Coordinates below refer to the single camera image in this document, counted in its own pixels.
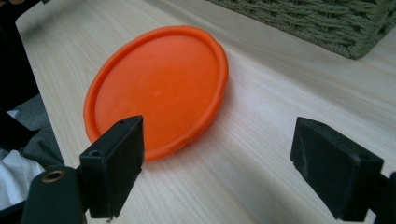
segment wooden table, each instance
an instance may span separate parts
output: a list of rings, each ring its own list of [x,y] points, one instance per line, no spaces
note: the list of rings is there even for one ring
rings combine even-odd
[[[18,20],[68,166],[91,144],[82,108],[104,62],[147,31],[181,24],[207,30],[224,47],[223,105],[198,140],[144,164],[113,223],[341,222],[290,161],[297,117],[324,122],[384,158],[383,175],[396,170],[396,29],[352,61],[205,0],[53,0]]]

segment orange lid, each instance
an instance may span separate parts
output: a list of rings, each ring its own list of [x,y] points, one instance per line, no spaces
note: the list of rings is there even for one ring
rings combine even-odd
[[[93,80],[85,100],[94,142],[114,123],[144,117],[146,161],[196,139],[216,116],[228,80],[221,45],[190,26],[150,31],[119,49]]]

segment round lid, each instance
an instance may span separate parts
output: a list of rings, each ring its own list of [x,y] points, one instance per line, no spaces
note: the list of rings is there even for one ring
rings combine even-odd
[[[142,115],[145,160],[158,160],[207,128],[227,80],[225,52],[206,31],[150,31],[112,55],[93,80],[84,105],[86,133],[94,142],[117,121]]]

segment wicker basket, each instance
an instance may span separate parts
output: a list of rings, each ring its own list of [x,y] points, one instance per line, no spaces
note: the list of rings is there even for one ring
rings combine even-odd
[[[347,58],[365,55],[396,23],[396,0],[207,0]]]

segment light wood surface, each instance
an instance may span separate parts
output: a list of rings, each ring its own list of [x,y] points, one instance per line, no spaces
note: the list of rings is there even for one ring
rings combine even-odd
[[[181,24],[224,47],[223,105],[198,140],[144,165],[113,223],[341,223],[290,161],[297,117],[373,151],[386,160],[384,175],[396,171],[396,29],[352,61],[205,0],[52,0],[22,15],[17,25],[67,165],[77,167],[91,144],[82,108],[108,57]]]

